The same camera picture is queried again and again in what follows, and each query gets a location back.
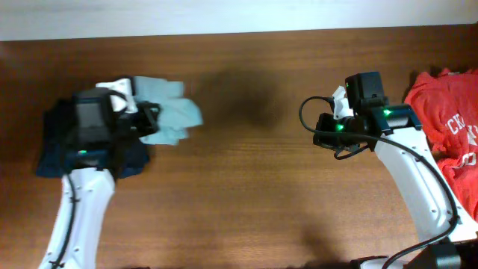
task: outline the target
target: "navy fabric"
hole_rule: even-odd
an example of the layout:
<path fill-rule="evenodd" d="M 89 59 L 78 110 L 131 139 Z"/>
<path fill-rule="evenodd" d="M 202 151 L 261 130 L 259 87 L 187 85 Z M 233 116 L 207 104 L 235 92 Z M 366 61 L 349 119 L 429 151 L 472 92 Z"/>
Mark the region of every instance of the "navy fabric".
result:
<path fill-rule="evenodd" d="M 37 166 L 37 176 L 46 178 L 62 177 L 61 141 L 76 124 L 75 121 L 75 106 L 73 101 L 70 100 L 60 100 L 53 109 L 44 113 L 43 151 Z M 124 158 L 125 164 L 119 175 L 121 179 L 143 172 L 144 166 L 149 162 L 146 145 L 136 139 L 131 147 L 125 151 Z"/>

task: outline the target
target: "folded light blue cloth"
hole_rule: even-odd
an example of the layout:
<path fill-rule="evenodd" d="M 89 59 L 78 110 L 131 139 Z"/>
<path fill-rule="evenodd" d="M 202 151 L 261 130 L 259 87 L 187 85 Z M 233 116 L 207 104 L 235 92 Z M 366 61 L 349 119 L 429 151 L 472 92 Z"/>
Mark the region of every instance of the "folded light blue cloth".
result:
<path fill-rule="evenodd" d="M 186 128 L 202 125 L 200 109 L 193 101 L 183 98 L 184 84 L 162 78 L 134 77 L 136 102 L 158 103 L 159 132 L 140 138 L 145 144 L 177 145 L 188 137 Z"/>

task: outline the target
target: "red fabric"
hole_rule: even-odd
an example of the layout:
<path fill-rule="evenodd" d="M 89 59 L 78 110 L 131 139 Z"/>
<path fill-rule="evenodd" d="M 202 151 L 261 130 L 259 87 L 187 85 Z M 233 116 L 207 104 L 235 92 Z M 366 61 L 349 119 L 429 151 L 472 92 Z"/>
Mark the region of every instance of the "red fabric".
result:
<path fill-rule="evenodd" d="M 478 70 L 437 78 L 424 72 L 405 99 L 423 124 L 438 166 L 460 203 L 478 221 Z"/>

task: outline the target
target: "white backdrop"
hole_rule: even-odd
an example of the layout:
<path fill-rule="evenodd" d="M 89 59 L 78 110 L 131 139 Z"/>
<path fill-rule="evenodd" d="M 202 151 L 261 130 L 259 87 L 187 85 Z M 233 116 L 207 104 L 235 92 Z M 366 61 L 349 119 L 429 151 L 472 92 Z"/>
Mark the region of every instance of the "white backdrop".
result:
<path fill-rule="evenodd" d="M 477 21 L 477 0 L 0 0 L 0 40 Z"/>

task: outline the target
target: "brown wood surface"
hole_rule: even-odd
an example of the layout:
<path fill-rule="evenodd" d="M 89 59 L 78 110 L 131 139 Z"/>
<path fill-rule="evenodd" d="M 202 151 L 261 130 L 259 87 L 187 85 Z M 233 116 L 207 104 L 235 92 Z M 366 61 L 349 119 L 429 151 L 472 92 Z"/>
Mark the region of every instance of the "brown wood surface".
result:
<path fill-rule="evenodd" d="M 98 268 L 283 268 L 392 254 L 417 242 L 373 153 L 336 161 L 299 104 L 378 70 L 392 103 L 414 72 L 478 65 L 475 25 L 0 43 L 0 268 L 35 268 L 60 181 L 34 176 L 42 111 L 118 75 L 184 81 L 205 125 L 119 181 Z M 305 118 L 328 111 L 315 102 Z"/>

